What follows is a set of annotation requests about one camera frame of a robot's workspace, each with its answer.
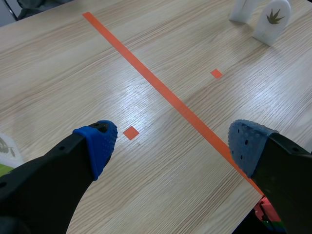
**textured rubber tip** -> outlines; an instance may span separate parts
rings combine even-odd
[[[118,135],[117,126],[111,121],[100,120],[98,122],[108,124],[105,133],[89,126],[84,126],[73,131],[74,134],[79,134],[86,138],[94,181],[103,172],[107,160],[112,155]]]
[[[262,155],[267,139],[276,130],[248,120],[236,120],[229,128],[229,148],[234,162],[250,178]]]

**white plastic object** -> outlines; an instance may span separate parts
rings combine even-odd
[[[292,14],[287,0],[272,0],[262,11],[252,37],[269,46],[285,29]]]
[[[16,143],[7,135],[0,133],[0,164],[16,168],[23,163]]]
[[[247,23],[261,0],[236,0],[229,20]]]

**wooden table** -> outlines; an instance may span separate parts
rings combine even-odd
[[[231,233],[260,194],[81,15],[93,13],[223,141],[243,118],[312,147],[312,10],[274,47],[230,0],[77,0],[0,28],[0,132],[30,160],[100,119],[116,149],[68,233]],[[223,73],[215,79],[210,72]],[[129,140],[122,132],[134,126]]]

